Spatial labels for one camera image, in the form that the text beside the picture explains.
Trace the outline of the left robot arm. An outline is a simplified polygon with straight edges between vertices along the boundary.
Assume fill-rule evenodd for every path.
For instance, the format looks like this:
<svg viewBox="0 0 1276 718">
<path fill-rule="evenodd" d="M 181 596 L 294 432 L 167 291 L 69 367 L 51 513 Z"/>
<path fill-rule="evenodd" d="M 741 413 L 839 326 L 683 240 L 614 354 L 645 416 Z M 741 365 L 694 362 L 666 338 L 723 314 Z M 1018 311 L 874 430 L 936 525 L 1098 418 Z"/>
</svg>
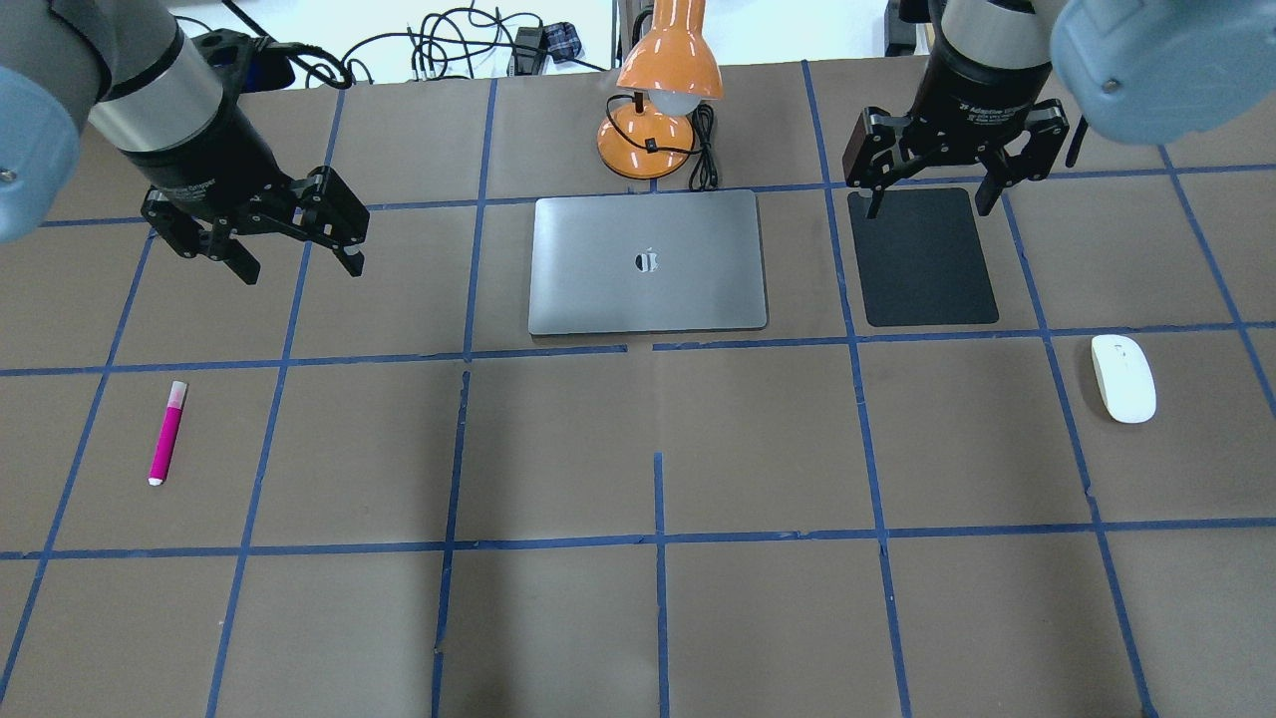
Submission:
<svg viewBox="0 0 1276 718">
<path fill-rule="evenodd" d="M 330 167 L 288 177 L 239 105 L 310 59 L 338 69 L 327 50 L 258 26 L 190 37 L 160 1 L 5 1 L 1 34 L 4 241 L 46 219 L 94 128 L 151 182 L 142 218 L 179 258 L 255 283 L 242 237 L 282 233 L 362 273 L 362 201 Z"/>
</svg>

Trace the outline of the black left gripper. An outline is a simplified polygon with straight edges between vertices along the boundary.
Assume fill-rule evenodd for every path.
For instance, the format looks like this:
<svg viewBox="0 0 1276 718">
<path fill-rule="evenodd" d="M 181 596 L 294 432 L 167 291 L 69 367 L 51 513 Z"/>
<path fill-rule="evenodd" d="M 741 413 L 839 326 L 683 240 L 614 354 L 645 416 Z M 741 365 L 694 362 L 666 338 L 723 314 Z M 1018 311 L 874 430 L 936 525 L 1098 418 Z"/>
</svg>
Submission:
<svg viewBox="0 0 1276 718">
<path fill-rule="evenodd" d="M 219 261 L 242 283 L 255 284 L 260 263 L 235 231 L 279 232 L 299 207 L 305 240 L 328 247 L 350 275 L 362 275 L 367 207 L 332 167 L 293 182 L 249 119 L 227 101 L 199 135 L 168 150 L 131 152 L 131 163 L 152 186 L 142 218 L 177 258 Z"/>
</svg>

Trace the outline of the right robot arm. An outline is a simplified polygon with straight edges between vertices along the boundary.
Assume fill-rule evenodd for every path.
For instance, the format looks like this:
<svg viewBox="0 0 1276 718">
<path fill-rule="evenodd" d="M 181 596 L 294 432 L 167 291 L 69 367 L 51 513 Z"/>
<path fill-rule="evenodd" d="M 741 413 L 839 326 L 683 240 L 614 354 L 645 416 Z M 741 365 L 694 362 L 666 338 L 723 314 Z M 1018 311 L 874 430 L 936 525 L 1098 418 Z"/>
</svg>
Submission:
<svg viewBox="0 0 1276 718">
<path fill-rule="evenodd" d="M 1088 133 L 1166 145 L 1208 133 L 1273 91 L 1271 1 L 893 1 L 934 37 L 911 108 L 864 108 L 843 180 L 870 195 L 921 170 L 972 167 L 975 205 L 1074 165 Z"/>
</svg>

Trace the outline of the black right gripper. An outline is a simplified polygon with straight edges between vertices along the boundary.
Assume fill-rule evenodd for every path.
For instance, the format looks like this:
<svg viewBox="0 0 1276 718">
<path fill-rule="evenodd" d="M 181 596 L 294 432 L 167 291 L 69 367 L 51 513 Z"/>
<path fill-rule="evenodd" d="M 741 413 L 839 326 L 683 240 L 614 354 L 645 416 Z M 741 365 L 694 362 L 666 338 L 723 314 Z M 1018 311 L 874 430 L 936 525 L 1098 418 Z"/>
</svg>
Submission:
<svg viewBox="0 0 1276 718">
<path fill-rule="evenodd" d="M 986 68 L 949 45 L 937 45 L 906 117 L 869 106 L 857 117 L 843 150 L 843 181 L 870 191 L 864 217 L 877 219 L 886 190 L 920 170 L 986 170 L 974 205 L 988 216 L 1007 187 L 1042 180 L 1051 172 L 1071 131 L 1059 99 L 1039 101 L 1051 64 L 1035 68 Z M 1027 142 L 1009 154 L 1007 145 L 1026 133 Z"/>
</svg>

